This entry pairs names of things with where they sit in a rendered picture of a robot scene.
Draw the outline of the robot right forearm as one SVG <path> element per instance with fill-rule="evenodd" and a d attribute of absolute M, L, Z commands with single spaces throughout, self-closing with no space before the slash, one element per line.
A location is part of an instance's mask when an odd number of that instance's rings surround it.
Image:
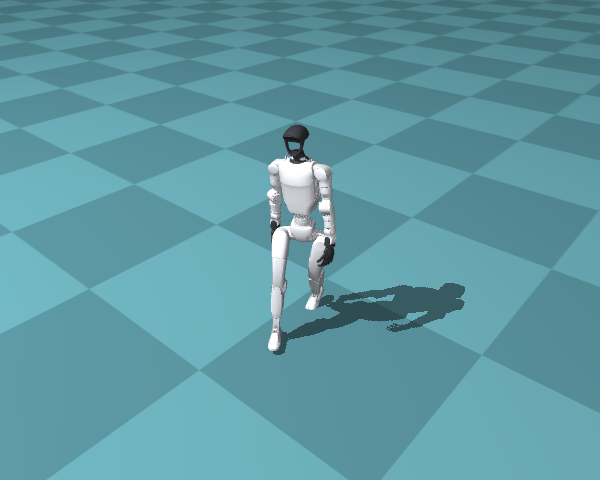
<path fill-rule="evenodd" d="M 271 212 L 271 220 L 270 220 L 270 224 L 271 221 L 274 220 L 277 222 L 277 226 L 281 223 L 281 201 L 279 201 L 278 203 L 273 203 L 269 198 L 269 204 L 270 204 L 270 212 Z"/>

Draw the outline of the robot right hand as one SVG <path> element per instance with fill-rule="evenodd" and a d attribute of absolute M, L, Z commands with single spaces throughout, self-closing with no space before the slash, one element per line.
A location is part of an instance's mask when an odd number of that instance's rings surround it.
<path fill-rule="evenodd" d="M 277 222 L 272 220 L 270 227 L 272 228 L 272 232 L 271 232 L 271 242 L 272 242 L 272 236 L 273 236 L 275 230 L 280 227 L 280 224 L 277 226 Z"/>

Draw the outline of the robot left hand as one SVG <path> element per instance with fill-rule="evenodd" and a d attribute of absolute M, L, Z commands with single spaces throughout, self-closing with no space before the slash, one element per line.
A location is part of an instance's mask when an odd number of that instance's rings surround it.
<path fill-rule="evenodd" d="M 326 266 L 330 262 L 333 261 L 333 256 L 334 256 L 334 248 L 333 247 L 335 247 L 335 244 L 330 245 L 330 239 L 329 239 L 329 237 L 326 237 L 324 246 L 326 247 L 324 250 L 324 254 L 321 256 L 320 259 L 317 260 L 317 263 L 318 263 L 318 262 L 322 261 L 322 259 L 324 258 L 322 264 L 318 264 L 319 267 Z"/>

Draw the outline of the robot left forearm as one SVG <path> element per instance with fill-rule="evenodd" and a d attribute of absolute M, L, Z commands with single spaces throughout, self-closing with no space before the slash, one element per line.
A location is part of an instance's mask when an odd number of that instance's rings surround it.
<path fill-rule="evenodd" d="M 329 237 L 330 239 L 330 245 L 335 244 L 336 243 L 336 228 L 335 228 L 335 211 L 334 211 L 334 206 L 333 203 L 330 202 L 329 205 L 329 210 L 330 210 L 330 214 L 324 214 L 323 217 L 323 221 L 324 221 L 324 234 L 325 234 L 325 238 Z M 325 240 L 324 238 L 324 240 Z"/>

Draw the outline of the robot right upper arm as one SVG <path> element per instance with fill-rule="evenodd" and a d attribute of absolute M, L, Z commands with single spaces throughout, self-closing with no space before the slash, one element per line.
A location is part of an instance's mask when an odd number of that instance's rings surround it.
<path fill-rule="evenodd" d="M 282 188 L 278 171 L 279 164 L 282 160 L 283 159 L 276 159 L 268 166 L 268 171 L 270 173 L 270 184 L 272 185 L 272 189 L 268 191 L 267 197 L 273 203 L 278 203 L 282 199 Z"/>

